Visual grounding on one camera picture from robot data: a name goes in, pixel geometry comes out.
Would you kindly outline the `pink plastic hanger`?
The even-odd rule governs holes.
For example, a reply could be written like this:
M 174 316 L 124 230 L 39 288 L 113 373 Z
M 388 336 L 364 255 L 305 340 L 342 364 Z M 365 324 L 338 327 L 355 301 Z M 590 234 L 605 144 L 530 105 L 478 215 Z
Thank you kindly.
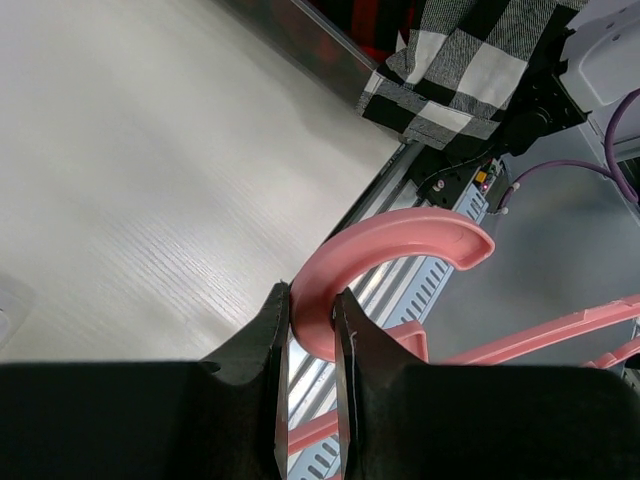
M 322 244 L 290 288 L 298 344 L 336 371 L 335 408 L 289 433 L 295 454 L 336 437 L 349 474 L 512 472 L 528 478 L 634 476 L 639 471 L 639 398 L 614 373 L 637 341 L 578 365 L 521 365 L 518 358 L 635 319 L 627 296 L 431 360 L 430 336 L 411 320 L 373 322 L 350 283 L 373 267 L 413 256 L 467 271 L 494 252 L 475 222 L 442 208 L 385 212 Z

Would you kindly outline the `red black plaid shirt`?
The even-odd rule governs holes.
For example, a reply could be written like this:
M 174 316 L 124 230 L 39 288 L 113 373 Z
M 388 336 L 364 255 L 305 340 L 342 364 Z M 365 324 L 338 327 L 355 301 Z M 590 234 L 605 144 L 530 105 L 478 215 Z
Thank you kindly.
M 377 64 L 407 46 L 416 1 L 321 0 L 319 11 Z

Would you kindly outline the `grey black plaid shirt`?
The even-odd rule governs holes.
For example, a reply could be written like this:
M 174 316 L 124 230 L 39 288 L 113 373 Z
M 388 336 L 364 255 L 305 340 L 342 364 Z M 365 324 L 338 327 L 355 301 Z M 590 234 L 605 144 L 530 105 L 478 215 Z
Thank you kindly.
M 582 1 L 419 1 L 405 48 L 370 76 L 365 119 L 453 156 L 488 146 L 537 49 Z

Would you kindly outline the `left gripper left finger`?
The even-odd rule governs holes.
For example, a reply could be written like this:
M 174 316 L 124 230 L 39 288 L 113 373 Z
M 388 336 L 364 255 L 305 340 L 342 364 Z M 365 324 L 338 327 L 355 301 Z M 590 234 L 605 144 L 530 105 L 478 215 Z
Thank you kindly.
M 5 479 L 282 479 L 289 287 L 196 360 L 1 368 Z

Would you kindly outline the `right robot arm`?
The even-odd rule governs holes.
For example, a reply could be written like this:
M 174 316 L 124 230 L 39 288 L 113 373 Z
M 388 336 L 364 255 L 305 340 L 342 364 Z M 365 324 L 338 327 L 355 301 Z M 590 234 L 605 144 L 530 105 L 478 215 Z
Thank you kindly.
M 639 3 L 610 6 L 543 44 L 492 136 L 492 154 L 519 156 L 639 88 Z

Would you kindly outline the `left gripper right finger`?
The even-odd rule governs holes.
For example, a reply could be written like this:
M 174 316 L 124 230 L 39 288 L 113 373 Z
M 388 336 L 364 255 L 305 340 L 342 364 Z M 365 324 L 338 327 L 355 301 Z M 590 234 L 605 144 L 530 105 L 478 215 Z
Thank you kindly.
M 639 398 L 578 367 L 441 366 L 334 302 L 346 479 L 635 479 Z

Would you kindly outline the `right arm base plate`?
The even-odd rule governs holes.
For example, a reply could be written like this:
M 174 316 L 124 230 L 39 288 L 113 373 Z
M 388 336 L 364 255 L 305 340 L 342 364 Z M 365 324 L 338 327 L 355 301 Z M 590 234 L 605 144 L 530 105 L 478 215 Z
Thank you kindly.
M 504 162 L 491 153 L 458 159 L 424 147 L 409 167 L 408 178 L 416 187 L 419 200 L 453 210 L 469 186 L 474 186 L 482 196 L 486 196 L 495 184 L 501 190 L 507 172 Z

